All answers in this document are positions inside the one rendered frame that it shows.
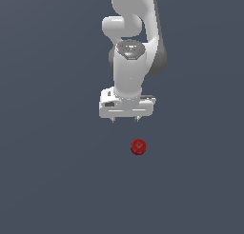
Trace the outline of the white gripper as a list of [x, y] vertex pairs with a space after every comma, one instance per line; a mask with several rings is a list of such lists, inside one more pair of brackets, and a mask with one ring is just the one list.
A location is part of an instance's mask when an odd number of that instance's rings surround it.
[[133, 117], [135, 122], [143, 116], [153, 114], [156, 98], [153, 95], [141, 95], [132, 99], [117, 96], [113, 88], [101, 91], [99, 101], [99, 116], [109, 118], [114, 123], [118, 117]]

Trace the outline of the small red apple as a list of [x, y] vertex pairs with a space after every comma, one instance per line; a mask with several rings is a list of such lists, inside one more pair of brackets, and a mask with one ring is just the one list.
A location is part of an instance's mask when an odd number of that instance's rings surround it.
[[142, 155], [146, 151], [146, 143], [142, 139], [134, 139], [131, 143], [131, 152], [134, 155]]

